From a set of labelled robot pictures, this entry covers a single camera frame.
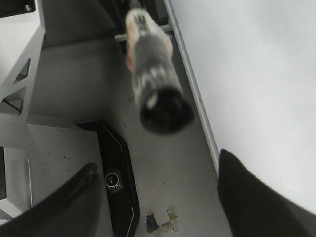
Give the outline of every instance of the metal frame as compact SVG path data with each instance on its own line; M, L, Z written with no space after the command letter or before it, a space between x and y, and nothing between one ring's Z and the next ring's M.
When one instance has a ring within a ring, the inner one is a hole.
M6 198L0 200L0 209L11 217L17 217L32 206L28 152L4 147L4 163Z
M201 119L201 124L203 126L206 140L207 140L210 152L211 152L211 156L212 156L213 163L215 166L216 174L218 176L219 175L219 152L217 149L215 138L214 138L214 135L213 135L210 123L209 123L209 119L208 119L207 114L206 114L204 104L203 104L202 99L201 99L200 92L198 90L197 81L196 81L196 78L195 78L191 63L190 63L190 59L189 59L186 47L184 45L183 38L181 36L181 31L180 31L174 10L172 8L171 1L164 0L164 2L166 5L168 14L169 14L169 21L173 27L174 35L175 35L175 38L176 38L178 46L179 46L179 50L180 50L181 57L183 60L183 65L184 65L186 72L187 72L187 75L188 75L188 81L190 83L193 97L194 97L195 103L197 105L197 110L199 113L199 117Z
M36 11L0 18L0 101L25 88L20 115L0 113L0 121L25 122L30 108L35 75L44 36L42 5L35 2ZM25 63L31 60L28 76L14 84Z

